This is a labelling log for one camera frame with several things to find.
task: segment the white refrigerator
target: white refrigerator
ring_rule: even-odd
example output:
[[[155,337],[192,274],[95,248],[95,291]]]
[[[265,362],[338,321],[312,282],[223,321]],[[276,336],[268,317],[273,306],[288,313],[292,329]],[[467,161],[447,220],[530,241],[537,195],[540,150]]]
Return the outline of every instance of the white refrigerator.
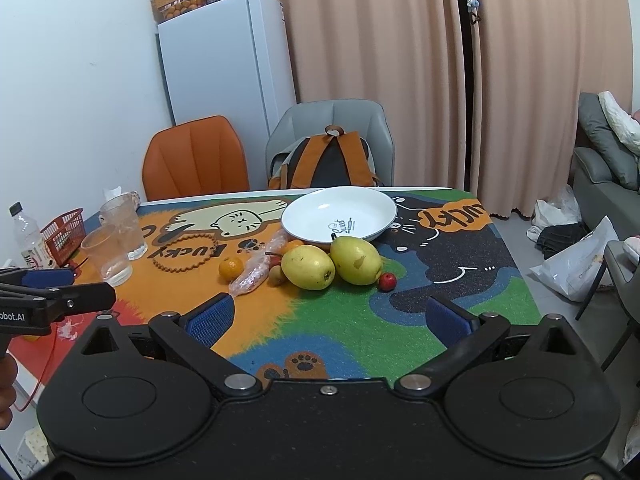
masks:
[[[264,150],[296,103],[282,4],[221,0],[158,25],[175,123],[225,116],[238,134],[251,189],[266,189]]]

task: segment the small apple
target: small apple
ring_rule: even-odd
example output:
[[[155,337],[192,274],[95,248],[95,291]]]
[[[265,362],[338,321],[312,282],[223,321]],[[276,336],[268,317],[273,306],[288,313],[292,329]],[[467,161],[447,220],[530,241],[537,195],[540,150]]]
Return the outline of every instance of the small apple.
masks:
[[[378,279],[378,288],[382,292],[394,290],[398,284],[398,279],[391,272],[383,272]]]

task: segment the blue gripper pad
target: blue gripper pad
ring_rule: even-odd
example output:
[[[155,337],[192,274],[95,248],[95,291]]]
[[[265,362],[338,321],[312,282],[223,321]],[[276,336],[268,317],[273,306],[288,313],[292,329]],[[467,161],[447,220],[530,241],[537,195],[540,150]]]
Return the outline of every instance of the blue gripper pad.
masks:
[[[426,301],[425,318],[431,333],[447,348],[473,332],[468,319],[432,297]]]
[[[197,342],[211,348],[229,330],[235,314],[234,299],[221,292],[180,316],[178,324]]]
[[[74,272],[71,269],[27,270],[22,277],[22,286],[31,288],[50,288],[74,284]]]

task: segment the person's hand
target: person's hand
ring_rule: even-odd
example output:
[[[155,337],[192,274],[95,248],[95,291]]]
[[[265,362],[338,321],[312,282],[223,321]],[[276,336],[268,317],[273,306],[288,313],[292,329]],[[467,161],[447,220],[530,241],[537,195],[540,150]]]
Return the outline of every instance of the person's hand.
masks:
[[[6,354],[0,359],[0,430],[6,430],[14,418],[11,406],[15,402],[14,381],[17,375],[18,365],[15,359]]]

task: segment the clear plastic cup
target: clear plastic cup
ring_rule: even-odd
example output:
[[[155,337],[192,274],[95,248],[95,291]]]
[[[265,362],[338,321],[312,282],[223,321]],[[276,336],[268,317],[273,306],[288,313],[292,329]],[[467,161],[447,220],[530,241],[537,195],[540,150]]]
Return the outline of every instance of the clear plastic cup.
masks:
[[[137,260],[145,254],[147,244],[138,222],[136,204],[129,193],[112,198],[103,204],[98,217],[101,224],[116,226],[120,242],[127,250],[129,260]]]
[[[109,285],[121,285],[131,276],[133,268],[115,225],[98,227],[82,240],[80,246],[100,277]]]

